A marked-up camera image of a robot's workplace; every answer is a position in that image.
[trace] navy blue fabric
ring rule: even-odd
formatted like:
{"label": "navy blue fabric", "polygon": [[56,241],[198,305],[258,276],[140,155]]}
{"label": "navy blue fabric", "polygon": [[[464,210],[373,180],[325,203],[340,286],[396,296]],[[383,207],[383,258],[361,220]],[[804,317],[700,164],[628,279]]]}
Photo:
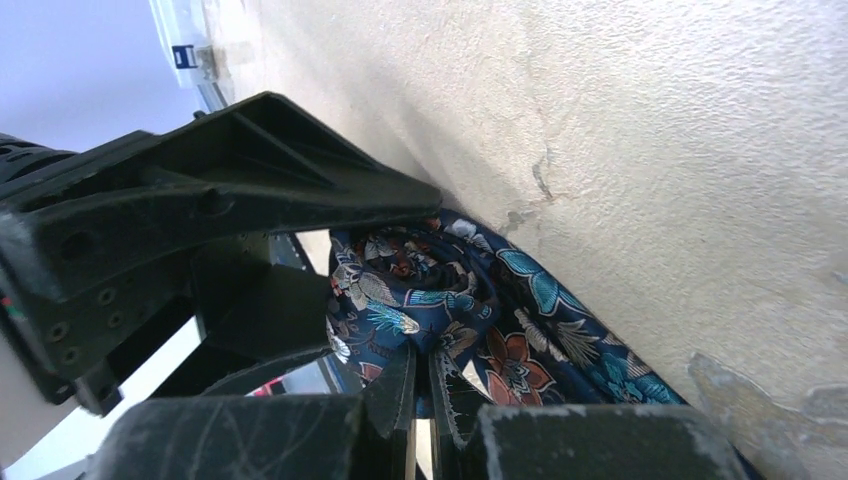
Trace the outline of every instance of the navy blue fabric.
{"label": "navy blue fabric", "polygon": [[411,341],[472,362],[502,405],[683,403],[533,258],[456,212],[330,236],[328,332],[366,382]]}

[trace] textured wall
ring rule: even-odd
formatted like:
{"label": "textured wall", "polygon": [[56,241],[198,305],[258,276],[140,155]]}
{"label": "textured wall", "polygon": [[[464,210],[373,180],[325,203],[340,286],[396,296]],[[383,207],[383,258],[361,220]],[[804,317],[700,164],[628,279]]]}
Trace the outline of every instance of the textured wall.
{"label": "textured wall", "polygon": [[440,184],[773,478],[844,477],[848,4],[222,2],[234,97]]}

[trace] blue leaf print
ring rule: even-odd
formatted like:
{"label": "blue leaf print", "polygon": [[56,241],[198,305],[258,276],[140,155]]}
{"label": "blue leaf print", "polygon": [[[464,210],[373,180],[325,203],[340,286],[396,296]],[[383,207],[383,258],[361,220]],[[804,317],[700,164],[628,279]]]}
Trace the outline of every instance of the blue leaf print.
{"label": "blue leaf print", "polygon": [[382,303],[368,299],[366,306],[371,312],[368,314],[368,321],[377,325],[377,330],[391,330],[395,334],[405,333],[414,334],[421,330],[418,322],[410,318],[402,312],[389,308]]}
{"label": "blue leaf print", "polygon": [[412,290],[407,297],[407,304],[410,307],[435,307],[444,304],[450,310],[459,308],[467,312],[474,308],[474,298],[464,293]]}
{"label": "blue leaf print", "polygon": [[589,315],[586,307],[529,255],[520,250],[504,249],[499,250],[497,256],[512,273],[529,278],[530,292],[539,306],[540,314],[550,317],[556,312],[557,305],[562,304],[577,313]]}

